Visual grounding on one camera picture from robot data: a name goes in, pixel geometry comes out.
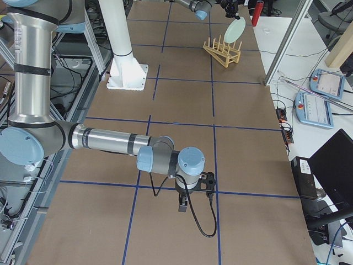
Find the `office chair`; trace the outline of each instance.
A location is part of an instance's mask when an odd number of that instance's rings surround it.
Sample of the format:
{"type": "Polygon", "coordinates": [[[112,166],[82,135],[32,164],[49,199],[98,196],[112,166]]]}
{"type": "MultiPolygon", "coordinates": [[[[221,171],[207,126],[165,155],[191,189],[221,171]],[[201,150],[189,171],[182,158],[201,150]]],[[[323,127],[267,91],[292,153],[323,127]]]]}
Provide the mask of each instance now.
{"type": "Polygon", "coordinates": [[[346,8],[345,10],[335,14],[335,10],[340,7],[344,7],[349,1],[338,4],[334,7],[333,11],[322,12],[318,15],[318,19],[313,22],[315,24],[319,21],[324,27],[329,29],[329,33],[326,35],[326,39],[330,38],[332,33],[342,35],[343,32],[348,28],[350,23],[353,21],[353,6],[346,8]]]}

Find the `white tabletop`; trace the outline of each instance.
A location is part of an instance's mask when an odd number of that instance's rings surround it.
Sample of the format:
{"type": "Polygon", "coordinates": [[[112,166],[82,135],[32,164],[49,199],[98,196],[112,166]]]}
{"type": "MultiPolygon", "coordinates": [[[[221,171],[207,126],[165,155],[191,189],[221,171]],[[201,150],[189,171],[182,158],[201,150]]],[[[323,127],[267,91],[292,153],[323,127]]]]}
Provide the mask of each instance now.
{"type": "MultiPolygon", "coordinates": [[[[263,61],[265,72],[270,68],[270,65],[275,57],[278,47],[281,44],[282,38],[288,28],[291,18],[275,18],[275,17],[260,17],[257,26],[254,28],[256,40],[258,42],[259,50],[261,52],[261,58],[263,61]]],[[[299,26],[298,32],[296,33],[293,41],[287,50],[288,55],[310,55],[316,52],[323,51],[326,48],[321,37],[315,30],[310,19],[304,19],[299,26]]],[[[279,71],[276,73],[274,80],[270,84],[271,92],[276,93],[278,86],[278,94],[289,99],[294,100],[298,92],[298,88],[293,87],[287,83],[277,82],[281,76],[297,80],[303,77],[309,76],[313,71],[313,66],[318,62],[320,56],[325,52],[321,52],[317,55],[310,57],[294,57],[286,55],[281,62],[279,71]]],[[[328,68],[325,64],[324,59],[328,53],[325,54],[323,60],[318,64],[316,68],[329,70],[331,72],[338,71],[338,68],[328,68]]],[[[294,82],[309,88],[309,80],[301,80],[294,82]]],[[[349,84],[345,83],[345,89],[352,91],[349,84]]],[[[283,101],[287,107],[293,105],[293,103],[285,98],[279,98],[283,101]]],[[[344,92],[342,102],[353,104],[353,94],[344,92]]],[[[279,108],[283,107],[282,103],[278,103],[279,108]]],[[[332,112],[335,113],[347,113],[346,111],[339,109],[338,107],[331,105],[332,112]]],[[[289,123],[293,126],[293,139],[294,144],[290,145],[289,160],[292,160],[296,156],[311,157],[331,136],[333,136],[339,129],[343,128],[351,138],[353,138],[353,116],[334,116],[334,128],[324,129],[317,126],[306,125],[300,123],[294,113],[292,115],[292,108],[287,109],[287,117],[289,123]]],[[[329,198],[325,199],[328,205],[332,204],[329,198]]],[[[353,239],[353,234],[349,231],[347,238],[353,239]]],[[[339,262],[353,262],[353,242],[343,241],[343,250],[336,251],[336,254],[344,253],[344,255],[338,258],[337,255],[331,256],[329,264],[338,264],[339,262]]],[[[330,246],[321,245],[319,247],[313,244],[314,252],[320,262],[325,263],[327,254],[330,246]]]]}

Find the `blue cable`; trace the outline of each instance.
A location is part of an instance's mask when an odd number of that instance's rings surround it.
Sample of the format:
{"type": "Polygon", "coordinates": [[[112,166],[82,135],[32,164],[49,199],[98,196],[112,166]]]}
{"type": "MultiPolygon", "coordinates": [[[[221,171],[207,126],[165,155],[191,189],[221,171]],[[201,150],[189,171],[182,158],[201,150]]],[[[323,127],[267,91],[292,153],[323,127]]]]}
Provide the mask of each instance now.
{"type": "Polygon", "coordinates": [[[346,224],[348,224],[348,222],[345,222],[344,224],[341,224],[341,226],[337,229],[337,232],[336,232],[336,234],[335,234],[335,236],[334,236],[334,238],[333,238],[333,240],[332,240],[330,252],[329,252],[329,254],[328,254],[328,256],[327,256],[327,260],[326,260],[326,264],[325,264],[325,265],[328,265],[328,264],[329,264],[329,259],[330,259],[330,256],[331,256],[331,252],[332,252],[332,249],[333,249],[333,245],[335,244],[336,237],[337,237],[339,231],[341,231],[342,228],[343,228],[346,224]]]}

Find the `red cylinder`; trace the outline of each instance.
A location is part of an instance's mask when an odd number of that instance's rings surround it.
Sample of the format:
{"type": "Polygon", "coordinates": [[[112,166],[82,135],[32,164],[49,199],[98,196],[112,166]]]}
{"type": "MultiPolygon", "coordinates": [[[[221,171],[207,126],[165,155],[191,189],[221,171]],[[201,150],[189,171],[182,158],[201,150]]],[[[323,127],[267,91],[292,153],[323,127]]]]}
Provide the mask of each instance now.
{"type": "Polygon", "coordinates": [[[253,27],[255,27],[258,24],[259,16],[261,15],[261,12],[263,11],[264,3],[265,3],[264,1],[257,1],[256,2],[255,11],[253,14],[253,19],[252,19],[253,27]]]}

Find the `computer monitor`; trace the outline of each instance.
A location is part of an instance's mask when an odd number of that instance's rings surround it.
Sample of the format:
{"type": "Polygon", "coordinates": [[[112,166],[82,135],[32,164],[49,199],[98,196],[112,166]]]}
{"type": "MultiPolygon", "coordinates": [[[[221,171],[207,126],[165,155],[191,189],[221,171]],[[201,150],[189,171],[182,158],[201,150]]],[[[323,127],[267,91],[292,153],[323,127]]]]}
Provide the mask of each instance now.
{"type": "Polygon", "coordinates": [[[353,206],[353,140],[340,129],[308,160],[338,210],[353,206]]]}

